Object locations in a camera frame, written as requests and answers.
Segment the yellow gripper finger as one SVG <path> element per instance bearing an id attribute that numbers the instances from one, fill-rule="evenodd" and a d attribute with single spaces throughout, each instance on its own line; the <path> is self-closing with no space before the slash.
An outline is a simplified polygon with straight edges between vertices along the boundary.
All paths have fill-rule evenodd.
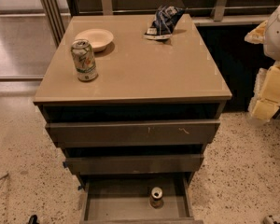
<path id="1" fill-rule="evenodd" d="M 260 25 L 258 25 L 255 29 L 250 31 L 245 36 L 245 42 L 251 44 L 263 44 L 266 26 L 267 26 L 267 21 L 263 21 Z"/>
<path id="2" fill-rule="evenodd" d="M 280 61 L 276 61 L 269 69 L 260 68 L 257 73 L 248 113 L 253 119 L 269 120 L 279 108 Z"/>

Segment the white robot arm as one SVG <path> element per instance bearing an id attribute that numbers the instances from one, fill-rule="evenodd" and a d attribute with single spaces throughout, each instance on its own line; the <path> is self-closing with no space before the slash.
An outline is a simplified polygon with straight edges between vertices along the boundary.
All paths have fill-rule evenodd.
<path id="1" fill-rule="evenodd" d="M 252 119 L 269 121 L 280 110 L 280 5 L 268 20 L 245 36 L 245 41 L 262 44 L 264 55 L 274 60 L 269 69 L 260 68 L 248 106 Z"/>

